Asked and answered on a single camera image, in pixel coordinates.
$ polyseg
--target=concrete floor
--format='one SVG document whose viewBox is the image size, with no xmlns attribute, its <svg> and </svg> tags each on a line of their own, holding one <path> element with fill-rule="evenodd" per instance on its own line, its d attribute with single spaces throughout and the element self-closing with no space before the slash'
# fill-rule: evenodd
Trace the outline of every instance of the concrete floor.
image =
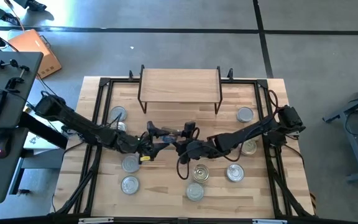
<svg viewBox="0 0 358 224">
<path fill-rule="evenodd" d="M 25 26 L 79 28 L 257 29 L 252 0 L 43 0 L 48 12 L 26 13 Z M 358 0 L 259 0 L 265 29 L 358 30 Z M 8 26 L 0 22 L 0 27 Z M 15 32 L 0 32 L 8 38 Z M 76 106 L 85 75 L 127 75 L 149 68 L 234 69 L 235 77 L 265 78 L 257 34 L 145 34 L 43 32 L 63 70 L 45 82 Z M 358 172 L 356 160 L 338 122 L 321 118 L 355 97 L 358 91 L 358 35 L 266 35 L 275 78 L 284 78 L 290 103 L 307 129 L 301 134 L 310 190 L 317 215 L 358 222 L 358 183 L 345 177 Z M 36 103 L 40 83 L 29 100 Z M 8 196 L 0 218 L 49 212 L 58 171 L 30 170 L 22 188 L 29 196 Z"/>
</svg>

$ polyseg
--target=wooden platform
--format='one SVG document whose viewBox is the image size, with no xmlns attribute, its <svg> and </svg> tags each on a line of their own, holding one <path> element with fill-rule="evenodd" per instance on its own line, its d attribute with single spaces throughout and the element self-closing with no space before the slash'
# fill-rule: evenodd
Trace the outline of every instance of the wooden platform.
<svg viewBox="0 0 358 224">
<path fill-rule="evenodd" d="M 95 104 L 99 77 L 85 77 L 76 111 L 91 119 Z M 279 105 L 288 103 L 284 81 L 269 79 L 269 88 L 277 93 Z M 137 101 L 137 83 L 114 84 L 110 108 L 123 106 L 128 112 L 125 123 L 129 134 L 140 135 L 146 130 L 146 122 L 153 121 L 156 127 L 169 126 L 183 129 L 187 121 L 196 121 L 200 127 L 200 139 L 206 136 L 233 132 L 248 124 L 236 120 L 237 110 L 248 106 L 257 114 L 253 86 L 244 84 L 223 84 L 223 103 L 219 114 L 213 113 L 213 105 L 194 103 L 153 103 L 143 114 Z M 102 117 L 105 95 L 99 121 Z M 69 141 L 68 147 L 78 140 Z M 298 143 L 288 139 L 288 145 L 298 150 Z M 73 193 L 80 179 L 85 145 L 65 155 L 57 188 L 55 206 L 60 208 Z M 258 150 L 252 156 L 242 156 L 238 164 L 245 170 L 242 182 L 229 182 L 224 175 L 231 162 L 224 158 L 200 159 L 191 161 L 190 169 L 197 164 L 205 164 L 210 177 L 203 184 L 205 195 L 202 201 L 192 202 L 185 196 L 185 189 L 192 180 L 181 180 L 175 166 L 178 155 L 174 150 L 161 151 L 156 160 L 145 162 L 134 173 L 140 180 L 140 190 L 135 195 L 121 192 L 121 180 L 129 175 L 121 168 L 125 155 L 105 149 L 102 153 L 98 181 L 94 195 L 92 216 L 110 217 L 193 217 L 193 218 L 273 218 L 272 199 L 270 197 L 266 163 L 261 141 Z M 298 155 L 283 147 L 282 152 L 285 174 L 289 189 L 306 211 L 313 213 L 305 171 Z M 185 166 L 180 166 L 185 175 Z M 85 207 L 88 189 L 83 199 Z M 278 188 L 280 206 L 284 211 L 281 191 Z"/>
<path fill-rule="evenodd" d="M 217 103 L 220 101 L 216 69 L 143 70 L 142 102 Z"/>
</svg>

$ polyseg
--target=black desk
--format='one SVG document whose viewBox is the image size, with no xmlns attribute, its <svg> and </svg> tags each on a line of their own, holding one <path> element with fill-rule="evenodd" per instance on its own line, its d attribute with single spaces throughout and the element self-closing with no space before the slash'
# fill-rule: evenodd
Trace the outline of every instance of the black desk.
<svg viewBox="0 0 358 224">
<path fill-rule="evenodd" d="M 25 65 L 30 68 L 30 71 L 22 77 L 24 83 L 17 85 L 17 89 L 20 91 L 20 93 L 17 94 L 27 99 L 41 63 L 42 53 L 0 52 L 0 59 L 6 63 L 9 62 L 10 59 L 15 59 L 19 65 Z M 10 66 L 6 66 L 4 70 L 0 69 L 0 89 L 3 90 L 7 81 L 12 77 L 18 77 L 20 72 L 20 69 Z M 0 203 L 5 200 L 7 195 L 9 184 L 15 172 L 17 161 L 22 154 L 28 131 L 62 148 L 65 148 L 64 141 L 67 143 L 67 139 L 60 133 L 38 122 L 27 113 L 23 113 L 22 110 L 25 104 L 26 102 L 22 98 L 8 94 L 0 114 L 0 133 L 7 128 L 14 128 L 11 152 L 6 158 L 0 159 Z"/>
</svg>

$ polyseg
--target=computer mouse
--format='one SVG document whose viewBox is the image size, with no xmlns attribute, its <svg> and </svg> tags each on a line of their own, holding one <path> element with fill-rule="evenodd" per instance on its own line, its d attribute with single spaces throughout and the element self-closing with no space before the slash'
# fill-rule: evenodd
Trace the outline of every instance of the computer mouse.
<svg viewBox="0 0 358 224">
<path fill-rule="evenodd" d="M 0 159 L 3 159 L 11 152 L 11 131 L 5 131 L 0 134 Z"/>
</svg>

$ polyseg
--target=butcher block tabletop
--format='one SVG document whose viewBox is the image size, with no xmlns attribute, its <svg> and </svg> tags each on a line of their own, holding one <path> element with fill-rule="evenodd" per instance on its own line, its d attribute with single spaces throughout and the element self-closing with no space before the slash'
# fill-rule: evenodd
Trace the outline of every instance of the butcher block tabletop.
<svg viewBox="0 0 358 224">
<path fill-rule="evenodd" d="M 84 77 L 76 112 L 85 118 L 92 119 L 100 77 Z M 276 92 L 280 106 L 288 104 L 284 80 L 268 79 L 269 89 Z M 123 106 L 127 110 L 127 133 L 140 136 L 146 131 L 146 122 L 153 121 L 158 128 L 163 126 L 183 129 L 184 123 L 195 121 L 200 128 L 198 139 L 206 139 L 219 133 L 234 132 L 259 119 L 253 85 L 222 84 L 223 102 L 218 114 L 214 105 L 197 103 L 153 103 L 143 114 L 137 101 L 138 83 L 115 83 L 112 89 L 110 109 Z M 98 121 L 101 121 L 107 88 L 101 100 Z M 267 114 L 262 90 L 264 115 Z M 239 108 L 246 106 L 254 111 L 254 118 L 249 123 L 240 123 L 236 119 Z M 288 145 L 299 151 L 296 140 L 287 139 Z M 79 139 L 69 140 L 67 147 L 74 146 Z M 83 144 L 65 154 L 62 169 L 55 190 L 54 204 L 58 210 L 76 189 L 86 145 Z M 234 159 L 237 149 L 229 155 Z M 270 187 L 267 177 L 266 161 L 262 140 L 257 141 L 257 152 L 251 156 L 241 156 L 236 162 L 245 171 L 240 182 L 230 182 L 225 176 L 226 168 L 232 164 L 225 158 L 207 159 L 190 162 L 190 172 L 197 164 L 204 164 L 209 169 L 209 178 L 201 185 L 204 197 L 193 202 L 186 197 L 186 187 L 193 182 L 181 180 L 176 172 L 178 154 L 173 146 L 160 151 L 154 161 L 145 161 L 140 169 L 126 173 L 121 163 L 127 155 L 110 149 L 103 149 L 99 166 L 96 189 L 94 193 L 92 216 L 109 217 L 188 217 L 188 218 L 274 218 Z M 282 160 L 288 188 L 303 208 L 313 213 L 305 170 L 299 155 L 282 147 Z M 180 165 L 180 172 L 186 175 L 186 165 Z M 121 191 L 124 177 L 133 175 L 139 179 L 139 191 L 126 195 Z M 81 211 L 88 197 L 88 187 L 82 199 Z M 284 210 L 281 190 L 277 187 L 280 208 Z"/>
</svg>

